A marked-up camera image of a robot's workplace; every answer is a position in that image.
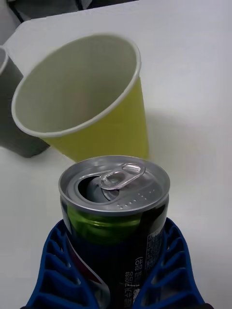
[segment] can rim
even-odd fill
[[[93,118],[77,125],[74,127],[71,127],[69,129],[66,130],[62,130],[62,131],[57,131],[57,132],[37,132],[37,131],[33,131],[30,130],[28,128],[26,128],[18,119],[17,115],[16,115],[16,101],[17,101],[17,97],[19,92],[21,91],[21,88],[24,86],[25,82],[27,81],[27,79],[30,77],[30,75],[32,74],[32,72],[34,70],[36,70],[44,61],[46,61],[50,56],[52,56],[54,53],[56,53],[57,51],[59,51],[61,48],[64,48],[67,45],[71,45],[76,41],[85,39],[85,38],[89,38],[89,37],[98,37],[98,36],[111,36],[111,37],[116,37],[119,38],[121,40],[127,41],[131,47],[133,48],[134,52],[135,52],[135,56],[136,56],[136,67],[133,73],[133,76],[130,80],[130,82],[128,83],[127,87],[125,88],[125,90],[120,94],[120,96],[114,101],[112,102],[106,109],[104,109],[101,113],[97,114],[96,116],[94,116]],[[61,137],[61,136],[65,136],[68,134],[72,134],[75,133],[79,130],[84,129],[85,127],[88,127],[92,124],[94,124],[95,122],[101,120],[103,117],[105,117],[107,114],[109,114],[113,109],[115,109],[115,107],[117,105],[119,105],[119,103],[127,96],[127,94],[131,91],[131,89],[133,88],[133,86],[135,85],[138,77],[139,77],[139,73],[140,73],[140,69],[141,69],[141,55],[140,55],[140,51],[138,46],[129,38],[120,35],[120,34],[115,34],[115,33],[111,33],[111,32],[99,32],[96,34],[90,34],[90,35],[86,35],[84,37],[78,38],[76,40],[73,40],[67,44],[62,45],[61,47],[57,48],[55,51],[47,54],[40,62],[37,63],[37,65],[21,80],[21,82],[19,83],[19,85],[17,86],[13,99],[12,99],[12,117],[14,122],[16,123],[16,125],[25,133],[32,135],[32,136],[36,136],[39,138],[53,138],[53,137]]]
[[[103,162],[106,158],[109,158],[109,157],[117,158],[119,162],[122,161],[123,158],[130,158],[130,160],[131,159],[142,160],[144,162],[153,164],[154,166],[159,168],[159,170],[163,173],[163,176],[165,177],[165,180],[166,180],[166,190],[165,190],[164,194],[162,195],[162,197],[160,199],[154,201],[154,202],[147,203],[147,204],[142,205],[141,207],[137,207],[135,209],[125,209],[124,208],[124,209],[118,209],[118,210],[103,210],[103,209],[91,208],[91,205],[93,205],[93,206],[96,205],[96,204],[98,204],[99,206],[109,205],[109,203],[110,203],[109,201],[104,202],[104,203],[94,203],[94,202],[91,202],[91,201],[89,201],[89,200],[87,200],[83,197],[83,202],[84,203],[86,202],[87,204],[81,205],[80,203],[77,203],[76,201],[73,201],[72,199],[70,199],[66,195],[66,193],[63,192],[63,190],[61,188],[63,185],[61,185],[61,182],[63,181],[64,176],[67,176],[67,174],[73,169],[74,166],[77,166],[79,164],[84,165],[85,162],[90,161],[90,160],[96,160],[96,161],[101,160]],[[169,178],[168,174],[166,173],[166,171],[155,163],[148,162],[148,161],[145,161],[143,159],[136,158],[136,157],[128,157],[128,156],[125,156],[125,155],[107,155],[107,156],[99,156],[99,157],[95,157],[95,158],[91,158],[91,159],[86,159],[86,160],[80,161],[80,162],[70,166],[67,170],[65,170],[62,173],[61,177],[59,178],[58,188],[59,188],[61,199],[65,203],[67,203],[70,206],[73,206],[75,209],[77,209],[79,211],[83,211],[83,212],[87,212],[87,213],[91,213],[91,214],[95,214],[95,215],[101,215],[101,216],[105,216],[105,217],[107,217],[107,216],[118,216],[119,217],[119,216],[129,216],[129,215],[133,215],[133,214],[136,214],[136,213],[142,213],[144,211],[147,211],[147,210],[150,210],[152,208],[159,206],[168,197],[169,190],[170,190],[170,178]]]

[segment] can opening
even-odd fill
[[[113,182],[118,182],[118,179],[112,179]],[[79,193],[94,203],[106,203],[114,200],[119,195],[119,190],[105,191],[99,187],[99,176],[84,178],[78,185]]]

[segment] black can body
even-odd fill
[[[101,308],[132,307],[159,258],[168,202],[169,197],[160,206],[143,212],[134,233],[113,245],[96,244],[79,235],[68,218],[67,206],[62,204],[70,255],[96,292]]]

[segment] pull tab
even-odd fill
[[[142,176],[146,168],[143,164],[124,163],[112,171],[100,176],[99,186],[103,190],[119,190]]]

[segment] gray cup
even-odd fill
[[[22,132],[12,118],[11,102],[22,78],[20,70],[0,46],[0,146],[28,158],[49,146],[40,138]]]

